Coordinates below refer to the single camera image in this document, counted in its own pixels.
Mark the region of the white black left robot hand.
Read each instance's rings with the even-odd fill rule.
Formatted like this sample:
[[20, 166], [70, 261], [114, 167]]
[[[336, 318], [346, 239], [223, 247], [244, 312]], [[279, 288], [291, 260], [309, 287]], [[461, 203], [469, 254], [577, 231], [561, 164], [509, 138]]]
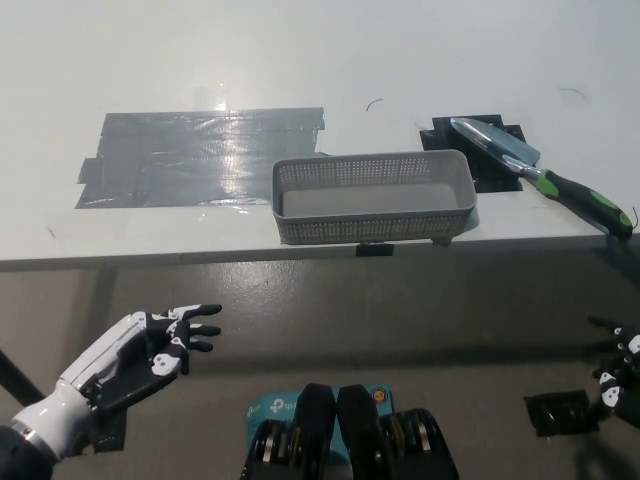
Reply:
[[190, 372], [190, 354], [209, 353], [217, 326], [199, 317], [220, 313], [219, 304], [196, 304], [155, 314], [125, 315], [61, 374], [98, 411], [127, 409]]

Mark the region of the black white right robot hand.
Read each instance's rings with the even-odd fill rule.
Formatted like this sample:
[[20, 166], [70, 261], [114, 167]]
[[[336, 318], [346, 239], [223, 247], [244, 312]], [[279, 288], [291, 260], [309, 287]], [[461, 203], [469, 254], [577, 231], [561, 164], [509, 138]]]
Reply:
[[592, 373], [599, 385], [600, 415], [607, 412], [638, 429], [639, 328], [598, 316], [589, 316], [588, 322], [610, 335], [586, 348], [587, 354], [600, 356]]

